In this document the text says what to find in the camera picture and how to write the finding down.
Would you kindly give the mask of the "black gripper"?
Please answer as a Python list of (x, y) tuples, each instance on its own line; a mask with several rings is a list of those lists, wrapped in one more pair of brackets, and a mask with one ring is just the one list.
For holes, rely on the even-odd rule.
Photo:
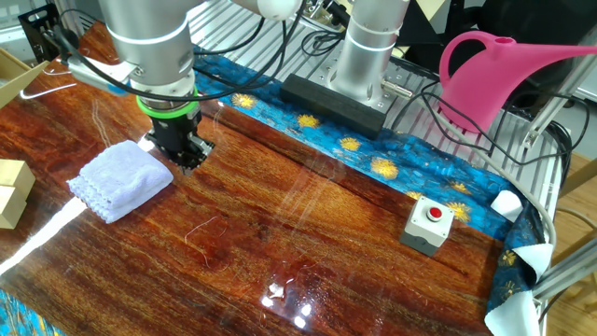
[(184, 175), (191, 175), (199, 168), (215, 148), (209, 140), (195, 134), (201, 121), (201, 113), (184, 114), (173, 119), (151, 117), (153, 132), (144, 138), (151, 142), (161, 155), (172, 163), (176, 163), (175, 152), (182, 152), (179, 166)]

